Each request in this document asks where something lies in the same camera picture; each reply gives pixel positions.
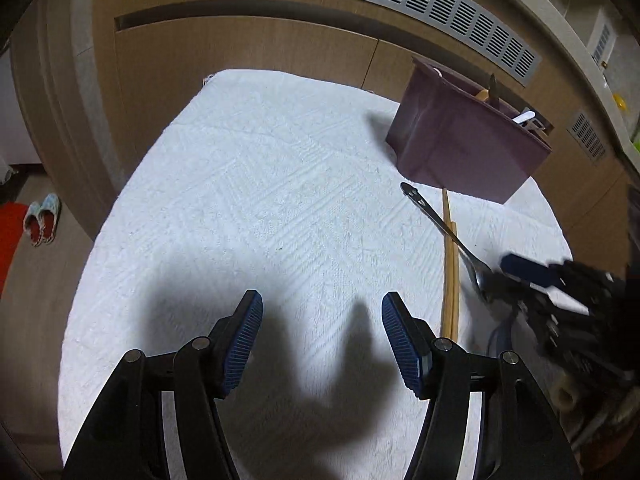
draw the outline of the white countertop edge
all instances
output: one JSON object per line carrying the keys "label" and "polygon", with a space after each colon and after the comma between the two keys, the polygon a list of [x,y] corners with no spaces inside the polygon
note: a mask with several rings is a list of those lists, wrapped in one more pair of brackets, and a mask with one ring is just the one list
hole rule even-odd
{"label": "white countertop edge", "polygon": [[613,95],[605,85],[602,73],[598,69],[586,47],[578,38],[578,35],[567,23],[565,18],[551,4],[549,0],[513,0],[535,22],[545,30],[561,50],[574,62],[576,68],[582,73],[585,81],[591,86],[597,99],[600,101],[609,123],[618,137],[620,147],[640,174],[640,153],[631,143],[625,123]]}

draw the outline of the slipper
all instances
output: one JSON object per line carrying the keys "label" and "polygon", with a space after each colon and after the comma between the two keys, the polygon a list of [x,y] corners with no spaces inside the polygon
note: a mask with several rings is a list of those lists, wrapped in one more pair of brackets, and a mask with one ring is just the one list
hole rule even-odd
{"label": "slipper", "polygon": [[60,199],[55,193],[49,193],[38,210],[38,220],[42,225],[42,243],[50,244],[56,237]]}
{"label": "slipper", "polygon": [[31,202],[31,205],[27,209],[27,214],[22,221],[22,228],[29,236],[31,245],[34,247],[42,243],[42,229],[40,228],[40,221],[38,219],[39,210],[40,204],[38,202]]}

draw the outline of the chopsticks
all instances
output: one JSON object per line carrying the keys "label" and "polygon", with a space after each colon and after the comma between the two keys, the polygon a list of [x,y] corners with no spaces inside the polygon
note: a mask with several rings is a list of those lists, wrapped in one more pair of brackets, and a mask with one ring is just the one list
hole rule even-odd
{"label": "chopsticks", "polygon": [[[456,223],[451,221],[449,196],[442,189],[442,217],[445,224],[457,235]],[[458,246],[453,240],[444,237],[444,301],[442,305],[442,323],[440,336],[453,342],[458,341],[458,322],[460,318],[460,265],[458,263]]]}

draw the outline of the orange mat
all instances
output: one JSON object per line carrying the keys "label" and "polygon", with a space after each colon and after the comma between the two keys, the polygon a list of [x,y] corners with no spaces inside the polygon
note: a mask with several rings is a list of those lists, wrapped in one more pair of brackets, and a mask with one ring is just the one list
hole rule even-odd
{"label": "orange mat", "polygon": [[15,202],[0,206],[0,296],[11,260],[14,258],[15,248],[22,236],[22,220],[28,208],[24,204]]}

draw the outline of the white tablecloth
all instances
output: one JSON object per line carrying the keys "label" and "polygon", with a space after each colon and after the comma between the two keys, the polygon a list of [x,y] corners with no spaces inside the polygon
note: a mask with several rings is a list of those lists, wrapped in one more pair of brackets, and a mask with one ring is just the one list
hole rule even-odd
{"label": "white tablecloth", "polygon": [[[427,402],[402,384],[380,304],[397,290],[438,333],[444,242],[399,187],[384,143],[397,107],[278,72],[206,84],[133,174],[82,274],[60,371],[65,459],[124,352],[176,351],[255,288],[264,321],[240,386],[218,403],[241,476],[402,478]],[[441,212],[440,190],[417,187]],[[532,179],[505,205],[450,193],[450,207],[491,266],[507,251],[570,257]],[[464,265],[461,278],[460,344],[484,348],[494,321]],[[478,416],[474,396],[460,479],[472,476]]]}

